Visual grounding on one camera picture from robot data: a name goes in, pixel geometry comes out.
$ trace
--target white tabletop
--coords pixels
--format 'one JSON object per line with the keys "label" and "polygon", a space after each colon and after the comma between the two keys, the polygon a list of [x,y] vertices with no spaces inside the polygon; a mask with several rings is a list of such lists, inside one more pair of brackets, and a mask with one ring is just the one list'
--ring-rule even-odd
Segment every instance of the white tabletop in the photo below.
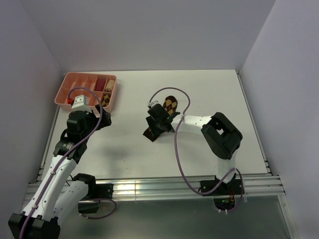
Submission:
{"label": "white tabletop", "polygon": [[[243,134],[236,167],[243,174],[267,173],[235,70],[113,71],[99,74],[118,77],[118,92],[111,113],[112,125],[91,136],[88,149],[72,175],[87,173],[99,179],[180,176],[173,134],[164,133],[155,142],[142,135],[148,127],[145,120],[148,100],[155,91],[168,86],[183,89],[189,94],[191,105],[187,115],[224,113]],[[160,92],[154,100],[162,104],[169,95],[177,98],[177,111],[183,111],[187,99],[178,91]],[[59,110],[44,172],[66,128],[69,113]],[[217,157],[203,136],[181,132],[178,134],[178,148],[186,175],[216,174]]]}

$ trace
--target black and gold checkered item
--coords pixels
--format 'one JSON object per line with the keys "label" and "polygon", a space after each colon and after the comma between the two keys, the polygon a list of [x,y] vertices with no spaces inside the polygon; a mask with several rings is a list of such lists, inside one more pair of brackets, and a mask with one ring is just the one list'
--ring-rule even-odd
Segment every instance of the black and gold checkered item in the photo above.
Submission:
{"label": "black and gold checkered item", "polygon": [[102,100],[102,107],[106,107],[110,103],[111,96],[105,95]]}
{"label": "black and gold checkered item", "polygon": [[[171,115],[176,111],[177,105],[178,105],[178,102],[174,96],[167,96],[165,98],[163,108],[164,108],[164,110],[166,110],[168,112],[168,114]],[[150,128],[147,128],[144,131],[143,135],[152,142],[154,142],[159,137],[159,135],[153,136]]]}

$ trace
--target white wall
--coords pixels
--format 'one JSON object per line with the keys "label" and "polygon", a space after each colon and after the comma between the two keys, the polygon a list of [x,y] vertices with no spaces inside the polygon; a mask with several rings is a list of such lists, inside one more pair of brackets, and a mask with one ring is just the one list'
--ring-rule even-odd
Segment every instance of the white wall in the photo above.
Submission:
{"label": "white wall", "polygon": [[60,85],[58,65],[18,0],[0,3],[0,237],[37,176]]}
{"label": "white wall", "polygon": [[319,234],[319,1],[277,0],[242,81],[302,238]]}
{"label": "white wall", "polygon": [[240,69],[275,0],[21,0],[64,71]]}

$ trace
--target gray floor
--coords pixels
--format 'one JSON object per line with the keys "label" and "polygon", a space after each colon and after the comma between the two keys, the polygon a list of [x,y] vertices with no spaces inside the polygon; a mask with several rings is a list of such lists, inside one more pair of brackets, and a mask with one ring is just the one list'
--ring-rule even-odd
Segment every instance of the gray floor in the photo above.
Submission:
{"label": "gray floor", "polygon": [[118,210],[102,220],[84,219],[74,210],[62,225],[60,238],[288,239],[289,234],[278,198],[268,197],[248,198],[227,216],[214,210],[211,199],[120,202]]}

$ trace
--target pink tray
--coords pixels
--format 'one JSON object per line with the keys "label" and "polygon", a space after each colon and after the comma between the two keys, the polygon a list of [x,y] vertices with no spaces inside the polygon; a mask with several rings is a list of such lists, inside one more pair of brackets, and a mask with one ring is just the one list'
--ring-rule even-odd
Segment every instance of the pink tray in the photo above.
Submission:
{"label": "pink tray", "polygon": [[[105,91],[96,91],[95,85],[98,79],[105,81],[103,90],[105,89],[106,84],[108,83],[109,80],[115,80],[115,84],[114,84],[112,92],[109,93]],[[103,100],[103,97],[105,95],[109,95],[110,103],[108,106],[103,107],[103,109],[109,113],[112,111],[112,106],[114,103],[116,89],[117,89],[116,76],[69,72],[64,77],[64,80],[62,82],[62,85],[59,89],[58,94],[55,97],[54,102],[57,105],[59,105],[63,110],[71,111],[72,106],[67,103],[67,96],[72,88],[79,87],[79,86],[89,88],[99,97],[101,101]],[[85,90],[75,90],[71,93],[71,98],[74,99],[76,96],[79,96],[79,95],[87,96],[90,109],[92,109],[95,113],[98,113],[98,111],[95,109],[95,105],[98,103],[98,101],[95,99],[93,95],[91,95],[89,92]]]}

